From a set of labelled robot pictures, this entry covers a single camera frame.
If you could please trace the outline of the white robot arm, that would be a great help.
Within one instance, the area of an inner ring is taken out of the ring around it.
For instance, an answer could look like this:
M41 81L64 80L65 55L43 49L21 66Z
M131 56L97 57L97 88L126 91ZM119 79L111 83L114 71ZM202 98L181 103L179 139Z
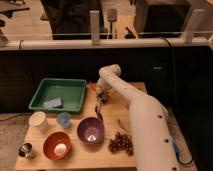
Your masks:
M97 91L114 88L129 102L137 171L180 171L167 125L167 110L155 97L122 80L120 74L117 64L102 67Z

